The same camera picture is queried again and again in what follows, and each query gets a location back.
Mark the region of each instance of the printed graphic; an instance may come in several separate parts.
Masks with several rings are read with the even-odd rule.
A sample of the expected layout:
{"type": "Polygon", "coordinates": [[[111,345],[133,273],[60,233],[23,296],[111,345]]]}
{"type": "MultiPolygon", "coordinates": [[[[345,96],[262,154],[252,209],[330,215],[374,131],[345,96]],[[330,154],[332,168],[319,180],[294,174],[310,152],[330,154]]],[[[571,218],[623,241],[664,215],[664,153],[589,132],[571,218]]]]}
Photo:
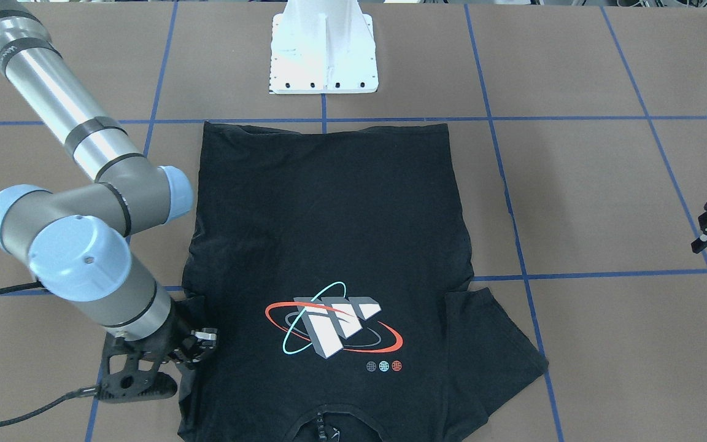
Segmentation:
{"type": "Polygon", "coordinates": [[[269,305],[264,312],[266,313],[266,318],[275,327],[285,332],[283,352],[286,355],[295,355],[312,346],[312,349],[318,355],[328,359],[340,350],[359,353],[389,353],[399,350],[402,347],[403,339],[395,329],[381,321],[375,321],[381,325],[381,327],[377,328],[385,329],[391,334],[391,338],[385,339],[386,342],[384,343],[381,333],[378,333],[367,324],[363,327],[360,322],[360,319],[361,321],[367,321],[373,318],[381,311],[381,305],[371,297],[348,297],[347,295],[348,288],[345,283],[337,281],[327,285],[314,297],[295,297],[293,302],[275,302],[269,305]],[[342,287],[341,297],[320,297],[337,285],[342,287]],[[287,327],[283,327],[272,318],[271,311],[283,307],[296,308],[296,311],[291,311],[284,318],[287,327]],[[300,330],[297,327],[300,319],[304,325],[304,330],[300,330]],[[370,333],[371,342],[365,344],[346,344],[343,342],[345,339],[353,338],[354,334],[365,329],[370,333]],[[289,350],[288,339],[291,336],[297,336],[304,341],[308,341],[309,344],[297,350],[289,350]]]}
{"type": "Polygon", "coordinates": [[[392,371],[400,371],[402,370],[402,363],[401,361],[393,361],[391,365],[389,365],[389,361],[381,361],[380,363],[375,363],[374,361],[370,361],[367,363],[365,366],[367,367],[367,370],[372,373],[377,370],[381,370],[382,372],[387,372],[389,371],[389,368],[391,367],[392,371]]]}

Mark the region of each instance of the mounting bolt hole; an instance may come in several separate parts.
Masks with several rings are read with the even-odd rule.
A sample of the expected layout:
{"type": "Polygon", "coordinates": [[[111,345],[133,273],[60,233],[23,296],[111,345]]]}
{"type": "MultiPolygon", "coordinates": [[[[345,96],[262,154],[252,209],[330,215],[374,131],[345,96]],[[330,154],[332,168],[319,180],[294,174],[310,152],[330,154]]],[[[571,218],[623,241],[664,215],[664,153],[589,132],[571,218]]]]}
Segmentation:
{"type": "Polygon", "coordinates": [[[132,376],[125,376],[122,378],[122,381],[120,382],[120,386],[123,389],[129,389],[133,385],[133,377],[132,376]]]}

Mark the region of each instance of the blue tape line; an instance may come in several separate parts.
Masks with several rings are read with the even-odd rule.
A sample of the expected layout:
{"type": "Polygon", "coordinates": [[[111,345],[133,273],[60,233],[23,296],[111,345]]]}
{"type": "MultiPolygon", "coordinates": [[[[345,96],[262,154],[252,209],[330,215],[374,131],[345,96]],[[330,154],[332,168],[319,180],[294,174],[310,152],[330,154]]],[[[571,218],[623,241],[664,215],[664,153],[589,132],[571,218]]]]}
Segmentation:
{"type": "Polygon", "coordinates": [[[707,269],[649,269],[648,271],[595,271],[586,273],[529,274],[528,279],[583,279],[584,277],[665,276],[707,274],[707,269]]]}
{"type": "Polygon", "coordinates": [[[320,132],[326,133],[326,93],[320,95],[320,132]]]}
{"type": "Polygon", "coordinates": [[[707,120],[706,115],[651,115],[651,120],[707,120]]]}
{"type": "MultiPolygon", "coordinates": [[[[662,160],[665,162],[665,168],[667,169],[667,173],[670,175],[670,180],[673,182],[673,187],[676,189],[676,194],[678,195],[678,199],[681,201],[681,206],[684,208],[684,213],[687,216],[687,221],[689,222],[689,226],[692,229],[692,234],[698,235],[698,228],[695,224],[695,219],[692,218],[692,214],[689,210],[689,206],[687,205],[686,200],[684,199],[684,194],[681,192],[681,188],[678,185],[678,181],[676,180],[676,176],[673,173],[673,168],[670,166],[670,161],[667,159],[667,155],[665,154],[665,148],[662,145],[662,141],[659,140],[659,134],[656,132],[656,127],[654,126],[654,121],[652,120],[651,115],[648,113],[648,108],[646,108],[645,101],[643,101],[643,95],[640,93],[639,87],[637,87],[637,81],[635,81],[634,75],[632,75],[632,70],[629,67],[628,61],[626,61],[626,56],[624,55],[624,51],[620,47],[620,43],[618,42],[618,37],[615,34],[614,28],[612,28],[612,23],[609,21],[609,17],[607,17],[607,11],[605,11],[603,6],[600,6],[600,11],[601,11],[601,16],[604,17],[605,22],[607,23],[607,28],[609,29],[609,33],[612,36],[612,41],[615,42],[615,47],[618,49],[618,54],[620,55],[620,60],[624,63],[624,68],[626,68],[626,73],[629,76],[629,80],[632,82],[632,87],[635,88],[635,93],[637,94],[637,99],[640,102],[640,106],[643,108],[643,112],[645,112],[646,118],[648,120],[648,125],[651,128],[651,133],[654,135],[654,140],[656,141],[656,145],[659,148],[659,154],[662,155],[662,160]]],[[[707,252],[703,251],[702,252],[702,257],[705,260],[705,265],[707,266],[707,252]]]]}
{"type": "Polygon", "coordinates": [[[494,121],[548,120],[645,120],[643,115],[540,115],[539,117],[493,117],[494,121]]]}
{"type": "Polygon", "coordinates": [[[165,68],[168,66],[168,55],[171,52],[171,40],[174,37],[177,10],[179,10],[179,2],[174,2],[174,9],[171,11],[171,24],[168,25],[168,38],[165,42],[165,50],[163,50],[163,62],[160,64],[160,76],[157,77],[157,88],[155,89],[155,100],[152,104],[152,115],[149,117],[149,129],[146,131],[144,157],[149,156],[149,147],[152,145],[152,131],[154,131],[155,120],[157,119],[157,107],[160,105],[160,93],[163,91],[163,79],[165,78],[165,68]]]}
{"type": "Polygon", "coordinates": [[[119,120],[121,124],[149,124],[151,120],[119,120]]]}
{"type": "MultiPolygon", "coordinates": [[[[485,110],[487,112],[487,120],[490,126],[490,135],[493,138],[493,148],[495,149],[496,159],[498,162],[498,173],[500,173],[501,179],[503,180],[503,195],[506,198],[507,209],[509,210],[509,216],[511,217],[512,228],[514,229],[514,245],[517,248],[517,257],[520,261],[520,271],[522,273],[523,284],[525,285],[525,296],[528,300],[528,308],[531,311],[531,321],[533,322],[533,331],[536,334],[536,343],[538,344],[539,351],[542,355],[544,352],[544,342],[542,341],[542,333],[539,329],[539,321],[536,318],[536,307],[533,304],[533,294],[531,293],[530,281],[527,277],[527,269],[525,269],[525,258],[522,255],[522,247],[520,246],[520,235],[517,228],[517,221],[514,219],[514,212],[511,206],[511,197],[509,196],[509,185],[506,179],[506,173],[503,170],[503,162],[501,160],[500,148],[498,145],[498,137],[496,135],[496,128],[493,122],[493,112],[490,110],[490,101],[487,96],[487,86],[485,84],[485,76],[482,72],[482,62],[479,59],[479,49],[476,47],[476,37],[474,35],[474,26],[471,23],[471,12],[468,11],[468,4],[463,5],[465,9],[465,19],[468,22],[468,34],[471,36],[471,48],[474,51],[474,60],[476,62],[476,69],[479,73],[479,86],[482,87],[482,99],[485,103],[485,110]]],[[[555,402],[555,390],[552,386],[552,380],[550,378],[550,371],[545,373],[544,381],[547,384],[547,396],[550,399],[550,407],[552,408],[553,421],[555,422],[555,431],[558,435],[558,442],[564,442],[563,430],[561,426],[561,418],[558,414],[558,405],[555,402]]]]}
{"type": "Polygon", "coordinates": [[[521,274],[502,274],[496,276],[474,276],[472,281],[483,282],[483,281],[522,281],[521,274]]]}

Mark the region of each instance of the white mounting plate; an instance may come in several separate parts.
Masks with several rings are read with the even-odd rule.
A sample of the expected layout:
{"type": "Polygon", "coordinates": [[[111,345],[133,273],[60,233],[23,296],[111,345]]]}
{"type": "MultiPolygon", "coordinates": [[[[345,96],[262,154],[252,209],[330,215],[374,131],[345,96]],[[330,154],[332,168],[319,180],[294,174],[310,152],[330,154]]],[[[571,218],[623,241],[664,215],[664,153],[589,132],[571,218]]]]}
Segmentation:
{"type": "Polygon", "coordinates": [[[359,33],[336,39],[322,15],[316,19],[316,36],[301,34],[302,29],[296,28],[278,34],[283,16],[277,14],[272,20],[269,93],[371,93],[378,89],[372,17],[361,15],[368,29],[364,37],[359,33]]]}

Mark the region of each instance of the red swoosh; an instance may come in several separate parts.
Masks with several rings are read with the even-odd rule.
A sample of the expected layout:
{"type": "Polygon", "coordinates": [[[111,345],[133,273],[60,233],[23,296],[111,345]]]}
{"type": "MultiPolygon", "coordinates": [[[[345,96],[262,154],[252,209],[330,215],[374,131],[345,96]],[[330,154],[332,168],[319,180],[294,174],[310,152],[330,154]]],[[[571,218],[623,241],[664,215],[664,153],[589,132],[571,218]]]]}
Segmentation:
{"type": "Polygon", "coordinates": [[[400,336],[400,333],[396,331],[395,329],[389,327],[389,325],[384,324],[381,321],[378,321],[378,324],[383,325],[387,330],[392,332],[393,335],[395,335],[395,345],[392,345],[391,347],[386,347],[385,349],[377,349],[377,350],[357,350],[357,349],[343,349],[346,352],[356,352],[356,353],[391,353],[391,352],[396,352],[397,350],[402,347],[402,336],[400,336]]]}

